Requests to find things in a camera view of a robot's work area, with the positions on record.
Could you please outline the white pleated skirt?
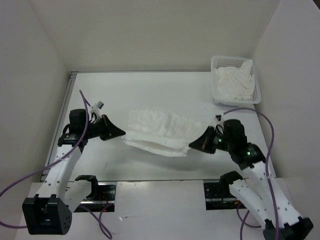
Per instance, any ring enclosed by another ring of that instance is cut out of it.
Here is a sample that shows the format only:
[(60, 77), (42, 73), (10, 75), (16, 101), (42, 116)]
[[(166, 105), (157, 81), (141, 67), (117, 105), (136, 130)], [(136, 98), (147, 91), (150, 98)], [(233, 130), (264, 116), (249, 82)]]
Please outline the white pleated skirt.
[(201, 137), (208, 125), (157, 110), (131, 110), (123, 142), (165, 157), (185, 157), (189, 144)]

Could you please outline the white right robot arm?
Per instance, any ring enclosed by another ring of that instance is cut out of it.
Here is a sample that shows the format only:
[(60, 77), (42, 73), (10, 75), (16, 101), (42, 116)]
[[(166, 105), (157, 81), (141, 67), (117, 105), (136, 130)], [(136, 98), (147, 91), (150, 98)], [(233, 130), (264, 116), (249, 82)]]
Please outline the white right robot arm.
[(287, 199), (271, 174), (260, 148), (248, 142), (243, 124), (237, 119), (223, 123), (223, 132), (209, 126), (189, 147), (207, 154), (228, 152), (241, 172), (230, 171), (219, 179), (219, 191), (236, 197), (255, 217), (266, 240), (304, 240), (314, 225)]

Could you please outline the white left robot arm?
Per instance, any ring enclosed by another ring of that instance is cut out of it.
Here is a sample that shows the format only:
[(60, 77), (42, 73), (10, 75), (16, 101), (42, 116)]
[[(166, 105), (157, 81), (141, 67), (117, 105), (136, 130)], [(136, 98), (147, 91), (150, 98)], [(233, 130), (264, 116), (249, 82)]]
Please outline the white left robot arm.
[(71, 228), (73, 213), (84, 199), (94, 200), (100, 188), (95, 175), (79, 175), (70, 182), (76, 163), (90, 139), (108, 141), (124, 136), (105, 115), (89, 114), (85, 109), (69, 113), (62, 130), (54, 162), (42, 186), (22, 204), (27, 230), (31, 235), (65, 235)]

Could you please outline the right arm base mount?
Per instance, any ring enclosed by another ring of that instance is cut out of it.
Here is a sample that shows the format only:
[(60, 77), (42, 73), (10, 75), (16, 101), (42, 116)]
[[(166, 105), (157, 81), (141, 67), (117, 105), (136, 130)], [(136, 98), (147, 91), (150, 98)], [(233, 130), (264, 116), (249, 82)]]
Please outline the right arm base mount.
[(218, 180), (204, 181), (203, 189), (207, 211), (233, 210), (240, 204), (236, 197), (224, 190)]

